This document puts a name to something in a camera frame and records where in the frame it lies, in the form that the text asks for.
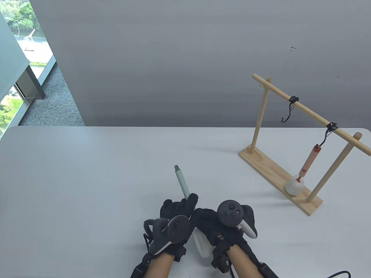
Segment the person's left hand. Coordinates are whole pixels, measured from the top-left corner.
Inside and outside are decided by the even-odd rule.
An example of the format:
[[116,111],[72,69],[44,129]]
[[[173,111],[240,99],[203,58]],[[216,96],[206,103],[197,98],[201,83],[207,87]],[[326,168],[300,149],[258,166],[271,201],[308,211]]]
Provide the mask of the person's left hand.
[[144,237],[148,253],[143,261],[152,261],[163,253],[174,256],[179,262],[186,254],[184,245],[189,240],[195,225],[191,224],[191,215],[198,203],[198,195],[191,193],[188,199],[179,202],[171,199],[164,201],[159,218],[144,221]]

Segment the person's right hand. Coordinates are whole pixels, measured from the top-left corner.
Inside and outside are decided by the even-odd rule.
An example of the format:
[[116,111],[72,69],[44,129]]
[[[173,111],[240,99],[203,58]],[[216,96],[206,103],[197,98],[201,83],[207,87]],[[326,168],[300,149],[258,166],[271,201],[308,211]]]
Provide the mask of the person's right hand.
[[215,247],[212,251],[212,266],[222,273],[227,273],[231,268],[231,260],[227,251],[234,245],[239,246],[249,259],[260,267],[260,262],[243,238],[243,231],[236,227],[223,225],[216,211],[207,208],[195,209],[191,216],[191,224],[195,224],[196,228],[207,237],[209,243]]

